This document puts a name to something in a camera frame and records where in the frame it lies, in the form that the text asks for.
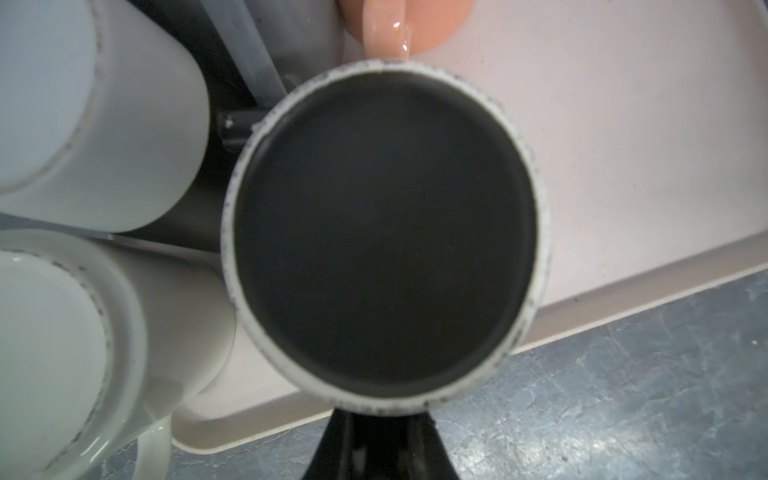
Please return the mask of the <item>black mug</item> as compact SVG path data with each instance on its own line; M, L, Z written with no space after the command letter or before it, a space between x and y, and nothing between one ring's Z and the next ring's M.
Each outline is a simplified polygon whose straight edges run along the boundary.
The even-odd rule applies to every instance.
M301 85L232 172L221 262L266 360L333 412L309 479L453 479L431 410L485 384L547 285L543 181L503 109L364 60Z

